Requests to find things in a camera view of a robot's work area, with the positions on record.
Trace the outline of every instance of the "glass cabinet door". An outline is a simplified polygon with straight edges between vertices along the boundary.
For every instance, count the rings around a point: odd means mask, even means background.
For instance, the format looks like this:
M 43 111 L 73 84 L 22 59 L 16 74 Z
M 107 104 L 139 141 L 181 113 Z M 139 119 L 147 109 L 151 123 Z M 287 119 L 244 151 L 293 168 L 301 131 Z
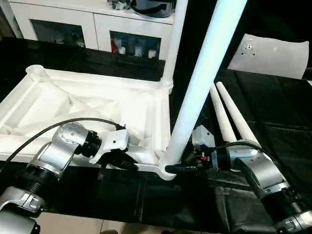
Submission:
M 110 31 L 112 53 L 158 59 L 161 38 Z
M 99 50 L 166 60 L 172 25 L 94 14 Z
M 82 27 L 80 25 L 37 19 L 31 19 L 30 21 L 40 41 L 85 47 Z
M 98 49 L 93 13 L 11 3 L 25 39 Z

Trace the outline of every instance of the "black tablecloth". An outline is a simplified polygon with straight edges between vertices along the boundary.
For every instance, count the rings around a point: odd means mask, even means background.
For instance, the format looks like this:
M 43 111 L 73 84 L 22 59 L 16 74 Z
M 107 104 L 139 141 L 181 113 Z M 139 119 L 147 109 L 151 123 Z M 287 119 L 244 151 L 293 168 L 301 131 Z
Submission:
M 158 81 L 162 61 L 116 56 L 77 47 L 21 39 L 0 43 L 0 100 L 18 84 L 25 68 L 46 68 Z M 170 95 L 174 126 L 192 66 L 177 64 Z M 291 172 L 305 202 L 312 208 L 312 87 L 302 80 L 220 71 L 221 80 L 247 120 L 262 147 L 279 158 Z M 210 97 L 197 124 L 222 137 Z M 12 174 L 25 167 L 10 163 L 1 175 L 0 192 L 12 184 Z M 124 222 L 141 222 L 219 233 L 272 233 L 272 221 L 240 173 L 207 172 L 202 177 L 180 175 L 163 181 L 156 174 L 107 170 L 103 181 L 98 169 L 70 167 L 48 202 L 47 211 Z

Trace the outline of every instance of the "white pole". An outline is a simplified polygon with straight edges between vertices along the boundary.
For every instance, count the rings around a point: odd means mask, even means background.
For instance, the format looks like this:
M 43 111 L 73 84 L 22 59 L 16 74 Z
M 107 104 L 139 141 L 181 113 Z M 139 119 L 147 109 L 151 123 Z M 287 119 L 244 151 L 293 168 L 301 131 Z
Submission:
M 166 153 L 159 166 L 180 162 L 247 0 L 218 0 Z
M 221 130 L 223 140 L 227 142 L 237 141 L 234 131 L 232 129 L 232 126 L 230 124 L 229 118 L 223 107 L 221 98 L 214 84 L 211 86 L 210 95 L 214 104 L 214 111 L 218 119 L 218 123 L 219 123 L 219 127 Z
M 173 76 L 176 67 L 176 57 L 179 51 L 187 3 L 188 0 L 177 0 L 175 6 L 175 20 L 171 32 L 169 51 L 164 67 L 164 73 L 160 81 L 161 88 L 172 89 L 174 86 Z
M 232 100 L 231 96 L 229 95 L 228 91 L 222 84 L 222 82 L 218 82 L 216 84 L 218 91 L 228 109 L 230 112 L 230 115 L 239 131 L 240 136 L 244 140 L 252 140 L 259 144 L 257 138 L 255 138 L 254 133 L 249 128 L 247 122 L 245 121 L 244 117 L 242 116 L 241 112 L 235 105 L 234 101 Z

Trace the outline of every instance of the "black wire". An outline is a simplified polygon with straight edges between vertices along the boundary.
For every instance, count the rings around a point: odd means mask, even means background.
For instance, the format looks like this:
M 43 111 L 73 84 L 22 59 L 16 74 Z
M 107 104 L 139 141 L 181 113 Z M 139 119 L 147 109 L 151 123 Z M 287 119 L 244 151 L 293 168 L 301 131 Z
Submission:
M 2 172 L 2 170 L 5 168 L 5 166 L 23 149 L 25 148 L 29 143 L 31 143 L 33 140 L 35 140 L 36 138 L 38 138 L 39 136 L 41 136 L 42 134 L 46 133 L 47 131 L 55 128 L 55 127 L 58 127 L 62 124 L 65 124 L 65 123 L 70 123 L 70 122 L 74 122 L 74 121 L 82 121 L 82 120 L 91 120 L 91 121 L 98 121 L 98 122 L 104 122 L 104 123 L 108 123 L 108 124 L 112 124 L 116 127 L 116 129 L 124 129 L 125 127 L 115 123 L 115 122 L 112 122 L 112 121 L 109 121 L 109 120 L 105 120 L 105 119 L 101 119 L 101 118 L 92 118 L 92 117 L 81 117 L 81 118 L 71 118 L 71 119 L 68 119 L 68 120 L 64 120 L 64 121 L 61 121 L 59 123 L 56 123 L 56 124 L 53 124 L 51 125 L 50 127 L 47 127 L 45 129 L 43 129 L 41 132 L 37 133 L 36 135 L 34 135 L 32 138 L 30 138 L 29 140 L 27 140 L 24 144 L 22 144 L 17 150 L 15 150 L 5 161 L 5 163 L 3 164 L 3 166 L 0 168 L 0 173 Z

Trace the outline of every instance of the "tile floor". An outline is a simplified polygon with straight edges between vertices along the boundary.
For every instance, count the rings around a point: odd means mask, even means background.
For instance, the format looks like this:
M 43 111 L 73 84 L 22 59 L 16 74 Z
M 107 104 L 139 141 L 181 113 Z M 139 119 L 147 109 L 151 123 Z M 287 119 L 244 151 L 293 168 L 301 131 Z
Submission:
M 41 227 L 40 234 L 99 234 L 111 229 L 119 234 L 161 234 L 164 230 L 174 231 L 173 228 L 51 213 L 42 213 L 36 221 Z

